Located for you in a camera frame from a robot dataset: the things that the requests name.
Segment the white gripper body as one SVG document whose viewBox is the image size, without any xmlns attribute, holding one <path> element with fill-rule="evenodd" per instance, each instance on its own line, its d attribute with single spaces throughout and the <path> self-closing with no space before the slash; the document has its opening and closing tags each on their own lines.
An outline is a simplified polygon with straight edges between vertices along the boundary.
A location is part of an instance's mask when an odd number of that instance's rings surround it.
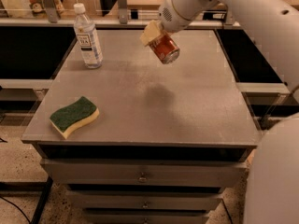
<svg viewBox="0 0 299 224">
<path fill-rule="evenodd" d="M 164 0 L 159 6 L 159 19 L 168 33 L 177 33 L 205 10 L 216 6 L 217 0 Z"/>
</svg>

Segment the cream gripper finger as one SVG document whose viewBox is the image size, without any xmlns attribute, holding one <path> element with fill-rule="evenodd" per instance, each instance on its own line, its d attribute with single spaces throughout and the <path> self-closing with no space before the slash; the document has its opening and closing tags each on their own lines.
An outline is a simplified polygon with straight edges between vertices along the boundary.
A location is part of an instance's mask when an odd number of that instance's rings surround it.
<svg viewBox="0 0 299 224">
<path fill-rule="evenodd" d="M 164 28 L 161 21 L 150 21 L 140 36 L 142 44 L 144 46 L 151 44 L 157 45 L 164 35 L 163 30 Z"/>
</svg>

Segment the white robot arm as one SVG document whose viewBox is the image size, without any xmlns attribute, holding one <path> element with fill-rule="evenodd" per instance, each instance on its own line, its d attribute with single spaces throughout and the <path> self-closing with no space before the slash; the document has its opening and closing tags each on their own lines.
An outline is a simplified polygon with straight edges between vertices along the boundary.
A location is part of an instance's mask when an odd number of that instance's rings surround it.
<svg viewBox="0 0 299 224">
<path fill-rule="evenodd" d="M 167 50 L 171 34 L 185 29 L 204 10 L 223 3 L 268 64 L 253 62 L 239 71 L 241 89 L 298 98 L 299 12 L 282 0 L 164 0 L 159 19 L 150 21 L 141 41 L 162 63 L 171 63 L 177 49 Z M 244 224 L 299 224 L 299 116 L 292 114 L 264 129 L 249 170 Z"/>
</svg>

